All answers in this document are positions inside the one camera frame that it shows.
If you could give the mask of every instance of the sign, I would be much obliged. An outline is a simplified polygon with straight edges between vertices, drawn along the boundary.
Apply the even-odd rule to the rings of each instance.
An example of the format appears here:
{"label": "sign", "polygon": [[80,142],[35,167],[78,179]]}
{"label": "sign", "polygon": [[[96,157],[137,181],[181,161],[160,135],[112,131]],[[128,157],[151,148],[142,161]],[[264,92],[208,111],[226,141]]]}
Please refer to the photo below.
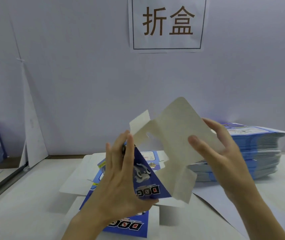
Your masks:
{"label": "sign", "polygon": [[131,50],[200,51],[206,5],[207,0],[128,0]]}

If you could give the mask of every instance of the forearm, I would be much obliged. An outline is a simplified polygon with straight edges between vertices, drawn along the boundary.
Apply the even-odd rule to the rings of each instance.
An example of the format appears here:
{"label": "forearm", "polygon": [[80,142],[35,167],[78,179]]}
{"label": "forearm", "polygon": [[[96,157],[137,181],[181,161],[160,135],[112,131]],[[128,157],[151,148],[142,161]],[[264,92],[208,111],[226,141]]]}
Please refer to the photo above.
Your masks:
{"label": "forearm", "polygon": [[285,231],[259,193],[236,200],[235,206],[251,240],[285,240]]}
{"label": "forearm", "polygon": [[61,240],[95,240],[105,225],[98,221],[84,221],[77,214],[69,223],[69,226]]}

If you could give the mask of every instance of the paper sign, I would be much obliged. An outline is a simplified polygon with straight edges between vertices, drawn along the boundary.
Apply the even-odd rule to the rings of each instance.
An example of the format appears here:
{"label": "paper sign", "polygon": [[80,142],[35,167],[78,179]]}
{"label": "paper sign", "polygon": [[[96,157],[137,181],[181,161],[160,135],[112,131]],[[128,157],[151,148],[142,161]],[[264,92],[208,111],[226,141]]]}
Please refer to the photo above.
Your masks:
{"label": "paper sign", "polygon": [[203,160],[203,157],[189,145],[188,137],[196,135],[212,149],[221,152],[224,146],[217,135],[183,97],[173,101],[156,119],[150,120],[147,110],[129,125],[138,147],[148,140],[146,133],[161,140],[169,160],[164,163],[165,168],[155,173],[173,198],[189,203],[197,175],[187,166]]}
{"label": "paper sign", "polygon": [[200,51],[207,5],[207,0],[128,0],[131,50]]}

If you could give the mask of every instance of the right hand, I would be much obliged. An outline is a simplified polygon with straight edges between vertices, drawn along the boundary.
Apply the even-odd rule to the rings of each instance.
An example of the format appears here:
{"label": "right hand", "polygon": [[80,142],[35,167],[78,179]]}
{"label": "right hand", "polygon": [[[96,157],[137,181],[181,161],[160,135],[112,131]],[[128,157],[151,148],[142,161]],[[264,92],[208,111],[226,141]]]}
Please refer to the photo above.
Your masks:
{"label": "right hand", "polygon": [[240,149],[228,130],[216,121],[205,118],[203,121],[217,133],[225,150],[219,154],[196,136],[188,137],[188,142],[209,164],[227,197],[234,204],[238,200],[260,197]]}

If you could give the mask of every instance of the chinese characters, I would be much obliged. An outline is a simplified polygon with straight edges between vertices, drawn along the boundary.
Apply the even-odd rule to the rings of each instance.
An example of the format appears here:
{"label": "chinese characters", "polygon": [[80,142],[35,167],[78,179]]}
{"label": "chinese characters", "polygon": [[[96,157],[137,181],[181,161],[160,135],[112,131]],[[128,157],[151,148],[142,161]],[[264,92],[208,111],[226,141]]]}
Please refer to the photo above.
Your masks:
{"label": "chinese characters", "polygon": [[[166,10],[165,7],[157,8],[157,9],[154,9],[154,14],[151,14],[151,13],[149,13],[149,7],[147,7],[147,13],[142,15],[143,17],[146,17],[146,19],[147,19],[147,21],[143,23],[143,25],[146,26],[146,28],[147,28],[146,32],[144,33],[145,36],[149,35],[149,31],[150,31],[149,25],[152,22],[153,22],[153,28],[152,28],[150,35],[154,34],[154,32],[156,30],[156,26],[157,26],[157,20],[159,20],[159,35],[162,36],[163,20],[166,20],[167,17],[157,16],[157,12],[165,11],[165,10]],[[178,10],[178,12],[171,15],[170,17],[173,18],[175,16],[178,16],[178,17],[175,18],[175,25],[172,27],[172,32],[169,33],[169,35],[192,35],[193,33],[191,32],[191,26],[189,26],[190,17],[194,18],[195,15],[188,12],[185,9],[185,7],[182,6]]]}

